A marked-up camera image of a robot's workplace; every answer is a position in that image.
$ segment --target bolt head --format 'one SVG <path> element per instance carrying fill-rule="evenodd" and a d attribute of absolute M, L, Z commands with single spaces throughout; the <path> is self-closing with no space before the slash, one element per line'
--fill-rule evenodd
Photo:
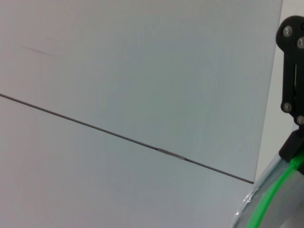
<path fill-rule="evenodd" d="M 304 116 L 302 116 L 302 115 L 298 116 L 298 117 L 296 118 L 296 123 L 297 123 L 298 125 L 304 124 Z"/>
<path fill-rule="evenodd" d="M 292 106 L 290 103 L 286 102 L 283 104 L 283 112 L 289 113 L 292 109 Z"/>
<path fill-rule="evenodd" d="M 298 39 L 298 42 L 296 43 L 296 45 L 298 48 L 303 49 L 304 48 L 304 37 L 300 37 Z"/>
<path fill-rule="evenodd" d="M 289 36 L 291 36 L 292 32 L 293 32 L 293 29 L 288 25 L 283 29 L 283 36 L 289 37 Z"/>

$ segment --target screw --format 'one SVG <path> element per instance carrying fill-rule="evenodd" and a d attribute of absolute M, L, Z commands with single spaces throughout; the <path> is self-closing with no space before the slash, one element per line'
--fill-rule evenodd
<path fill-rule="evenodd" d="M 298 42 L 296 43 L 296 45 L 298 48 L 303 49 L 304 48 L 304 37 L 300 37 L 298 39 Z"/>
<path fill-rule="evenodd" d="M 283 112 L 288 113 L 291 111 L 291 108 L 292 108 L 292 106 L 290 103 L 286 102 L 283 104 Z"/>
<path fill-rule="evenodd" d="M 297 123 L 298 125 L 304 124 L 304 116 L 302 116 L 302 115 L 298 116 L 298 117 L 296 118 L 296 123 Z"/>
<path fill-rule="evenodd" d="M 289 37 L 289 36 L 291 36 L 292 32 L 293 32 L 293 29 L 288 25 L 283 29 L 283 36 Z"/>

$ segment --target black bracket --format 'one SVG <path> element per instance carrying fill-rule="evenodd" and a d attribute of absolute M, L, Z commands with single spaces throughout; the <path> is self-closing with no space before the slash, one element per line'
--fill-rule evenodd
<path fill-rule="evenodd" d="M 285 19 L 276 33 L 276 43 L 284 52 L 281 109 L 299 126 L 279 152 L 282 159 L 290 162 L 304 149 L 304 17 Z M 299 171 L 304 175 L 304 166 Z"/>

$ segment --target black plastic mount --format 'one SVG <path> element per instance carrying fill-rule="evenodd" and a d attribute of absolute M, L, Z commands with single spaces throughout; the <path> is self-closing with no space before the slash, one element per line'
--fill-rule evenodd
<path fill-rule="evenodd" d="M 281 109 L 299 126 L 279 151 L 281 158 L 290 162 L 304 149 L 304 17 L 285 19 L 276 33 L 276 43 L 284 52 Z M 299 171 L 304 175 L 304 165 Z"/>

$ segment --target green cable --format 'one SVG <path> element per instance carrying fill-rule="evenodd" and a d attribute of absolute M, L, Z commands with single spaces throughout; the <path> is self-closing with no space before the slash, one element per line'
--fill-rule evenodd
<path fill-rule="evenodd" d="M 250 217 L 249 222 L 247 223 L 246 228 L 258 228 L 262 222 L 262 219 L 278 190 L 282 186 L 282 184 L 288 180 L 289 177 L 295 173 L 298 168 L 304 163 L 304 152 L 300 152 L 297 156 L 295 156 L 289 163 L 288 168 L 285 172 L 279 177 L 279 179 L 273 183 L 273 185 L 268 189 L 265 193 L 255 211 Z"/>

